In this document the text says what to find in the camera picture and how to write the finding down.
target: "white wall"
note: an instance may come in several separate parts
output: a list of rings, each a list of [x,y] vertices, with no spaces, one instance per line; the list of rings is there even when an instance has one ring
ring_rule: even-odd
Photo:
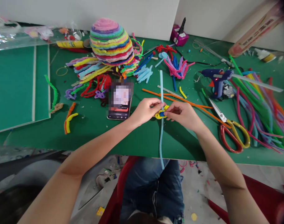
[[[271,0],[180,0],[175,23],[180,25],[186,17],[186,33],[235,43],[275,3]],[[284,22],[255,46],[284,51]]]
[[[179,0],[1,0],[0,16],[57,25],[74,21],[90,30],[100,17],[118,22],[131,35],[169,40]]]

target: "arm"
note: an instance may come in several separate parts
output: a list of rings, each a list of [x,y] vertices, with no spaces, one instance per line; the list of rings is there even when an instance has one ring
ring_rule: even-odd
[[[222,188],[230,223],[267,224],[268,221],[247,189],[241,171],[191,105],[173,102],[164,114],[167,120],[175,120],[197,135],[208,167]]]
[[[20,223],[69,223],[83,175],[132,130],[147,122],[164,104],[157,98],[143,99],[124,122],[74,151],[58,168]]]

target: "smartphone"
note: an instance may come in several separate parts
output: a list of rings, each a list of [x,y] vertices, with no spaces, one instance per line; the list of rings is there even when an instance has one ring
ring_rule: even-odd
[[[109,120],[126,120],[129,117],[133,83],[127,80],[114,80],[109,88]]]

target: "blue glue gun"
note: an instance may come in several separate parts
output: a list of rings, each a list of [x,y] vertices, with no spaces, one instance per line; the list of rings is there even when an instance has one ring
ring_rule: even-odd
[[[201,71],[201,74],[204,77],[211,78],[214,84],[214,93],[212,98],[218,99],[223,94],[223,82],[224,80],[228,80],[232,77],[234,72],[232,70],[227,70],[224,72],[223,69],[205,69]]]

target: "jeans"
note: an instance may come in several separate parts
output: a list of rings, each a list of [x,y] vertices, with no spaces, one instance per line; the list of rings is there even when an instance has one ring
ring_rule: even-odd
[[[155,218],[168,217],[174,224],[183,220],[183,195],[177,160],[140,157],[128,174],[122,200],[120,224],[139,210]]]

